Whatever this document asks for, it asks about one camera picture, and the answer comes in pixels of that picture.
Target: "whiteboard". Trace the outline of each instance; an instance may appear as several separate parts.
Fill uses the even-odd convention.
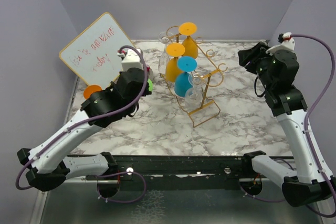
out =
[[[70,42],[59,58],[87,85],[105,89],[122,70],[117,51],[134,46],[110,13],[104,13]]]

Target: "orange disc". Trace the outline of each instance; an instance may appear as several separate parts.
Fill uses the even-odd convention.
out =
[[[101,87],[98,86],[98,85],[90,85],[90,86],[87,86],[87,88],[84,90],[83,92],[83,96],[85,99],[89,99],[90,96],[97,92],[97,91],[100,91],[101,90]]]
[[[180,25],[178,30],[180,34],[184,36],[190,36],[190,35],[193,35],[197,31],[197,26],[194,23],[186,22]]]
[[[167,45],[166,52],[170,56],[178,57],[184,54],[185,48],[180,43],[171,43]]]

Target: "marble countertop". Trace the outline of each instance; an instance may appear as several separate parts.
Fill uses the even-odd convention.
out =
[[[164,45],[156,41],[135,41],[154,71],[153,94],[141,98],[139,111],[133,118],[125,118],[109,125],[85,140],[72,154],[114,155],[243,155],[262,150],[268,155],[291,155],[285,134],[272,117],[264,98],[254,94],[255,75],[238,64],[237,52],[251,48],[256,42],[205,42],[201,48],[213,49],[216,64],[226,63],[224,82],[209,88],[208,96],[221,108],[220,114],[193,128],[192,121],[170,94],[158,72],[158,61]],[[197,58],[198,70],[214,70],[202,55]],[[213,75],[218,83],[220,75]],[[85,100],[86,85],[79,81],[71,116]]]

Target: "gray floor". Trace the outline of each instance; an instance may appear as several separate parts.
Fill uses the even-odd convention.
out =
[[[95,183],[64,183],[48,193],[42,224],[317,224],[321,219],[306,207],[292,208],[286,202],[268,204],[243,198],[241,191],[149,191],[141,201],[130,204],[98,200]],[[136,193],[121,192],[120,199]],[[279,199],[282,193],[264,182],[261,193]]]

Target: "wire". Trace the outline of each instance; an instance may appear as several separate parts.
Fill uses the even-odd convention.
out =
[[[321,164],[321,162],[319,160],[319,157],[317,155],[317,152],[315,150],[314,144],[312,142],[312,139],[311,139],[311,136],[310,136],[310,133],[309,133],[309,130],[308,130],[308,119],[309,119],[309,116],[313,112],[313,110],[315,109],[316,105],[320,102],[321,98],[324,96],[325,92],[329,88],[329,86],[330,86],[330,84],[332,82],[332,79],[334,77],[334,73],[335,73],[335,56],[334,56],[331,48],[327,45],[327,43],[325,43],[323,40],[321,40],[319,38],[316,38],[316,37],[313,37],[313,36],[309,36],[309,35],[303,35],[303,34],[292,34],[292,37],[301,37],[301,38],[308,38],[308,39],[315,40],[315,41],[319,42],[320,44],[322,44],[327,49],[327,51],[330,54],[330,58],[331,58],[331,72],[330,72],[329,79],[327,81],[327,84],[324,86],[322,92],[317,97],[317,99],[314,101],[314,103],[311,106],[311,108],[308,109],[307,114],[304,117],[304,120],[305,120],[304,121],[304,130],[306,131],[306,136],[307,136],[308,144],[309,144],[309,147],[310,147],[311,152],[313,154],[313,157],[315,159],[315,162],[317,164],[317,167],[321,171],[320,173],[321,173],[322,177],[324,178],[325,182],[327,183],[327,185],[328,185],[328,187],[329,187],[329,189],[331,191],[331,195],[332,195],[332,197],[334,199],[335,208],[336,208],[336,193],[335,193],[335,190],[333,189],[333,186],[330,183],[329,178],[327,177],[327,175],[325,174],[325,172],[323,170],[322,164]],[[322,214],[322,213],[316,211],[315,209],[311,208],[310,206],[307,206],[307,207],[311,211],[313,211],[315,214],[317,214],[319,216],[326,217],[326,218],[336,217],[336,209],[335,209],[335,212],[333,214],[327,215],[327,214]]]
[[[16,180],[15,180],[15,186],[17,189],[19,190],[27,190],[27,189],[30,189],[32,188],[32,186],[26,186],[26,187],[21,187],[19,182],[20,182],[20,178],[23,174],[23,172],[32,164],[32,162],[34,162],[36,159],[39,159],[39,157],[45,152],[47,151],[53,144],[55,144],[61,137],[65,136],[66,134],[68,134],[71,130],[77,128],[78,126],[81,126],[85,123],[88,123],[88,122],[91,122],[91,121],[95,121],[95,120],[98,120],[98,119],[102,119],[102,118],[106,118],[108,116],[112,116],[112,115],[116,115],[120,112],[123,112],[124,110],[127,110],[128,108],[130,108],[131,106],[133,106],[134,104],[136,104],[140,97],[142,96],[146,86],[147,86],[147,79],[148,79],[148,74],[147,74],[147,67],[146,67],[146,62],[144,61],[143,59],[143,53],[139,52],[136,48],[134,47],[131,47],[131,46],[122,46],[119,50],[123,50],[125,48],[128,48],[128,49],[131,49],[133,51],[135,51],[138,56],[140,57],[140,61],[142,63],[142,66],[143,66],[143,72],[144,72],[144,81],[143,81],[143,85],[142,85],[142,88],[138,94],[138,96],[132,101],[130,102],[129,104],[127,104],[126,106],[118,109],[118,110],[115,110],[115,111],[112,111],[112,112],[109,112],[109,113],[106,113],[106,114],[103,114],[103,115],[97,115],[97,116],[94,116],[94,117],[91,117],[91,118],[88,118],[88,119],[85,119],[83,121],[80,121],[78,123],[75,123],[73,124],[72,126],[70,126],[68,128],[68,131],[67,132],[61,132],[58,136],[56,136],[53,140],[50,141],[49,144],[47,144],[41,151],[39,151],[38,153],[36,153],[36,155],[30,159],[23,167],[22,169],[19,171],[17,177],[16,177]]]
[[[284,163],[286,163],[292,170],[294,170],[294,168],[291,166],[291,164],[289,162],[287,162],[286,160],[282,159],[282,158],[277,158],[277,159],[273,159],[274,161],[282,161]],[[285,199],[265,199],[265,198],[261,198],[255,195],[251,195],[249,193],[247,193],[242,186],[240,186],[240,189],[245,193],[244,196],[248,196],[252,199],[256,199],[262,202],[267,202],[267,203],[281,203],[286,201]]]
[[[256,77],[256,79],[254,80],[254,94],[256,94],[257,97],[263,97],[266,93],[266,90],[262,93],[262,94],[258,94],[257,93],[257,81],[258,81],[258,76]]]
[[[114,203],[122,203],[122,204],[134,203],[134,202],[137,202],[138,200],[142,199],[143,196],[146,194],[147,184],[146,184],[145,178],[140,173],[137,173],[137,172],[121,172],[121,173],[114,173],[114,174],[102,175],[102,176],[96,176],[96,177],[97,178],[108,178],[108,177],[119,176],[119,175],[123,175],[123,174],[129,174],[129,173],[138,175],[143,182],[143,191],[142,191],[142,193],[139,197],[137,197],[135,199],[132,199],[132,200],[117,200],[117,199],[104,198],[100,195],[99,186],[97,185],[97,193],[99,195],[98,199],[102,198],[105,201],[110,201],[110,202],[114,202]]]

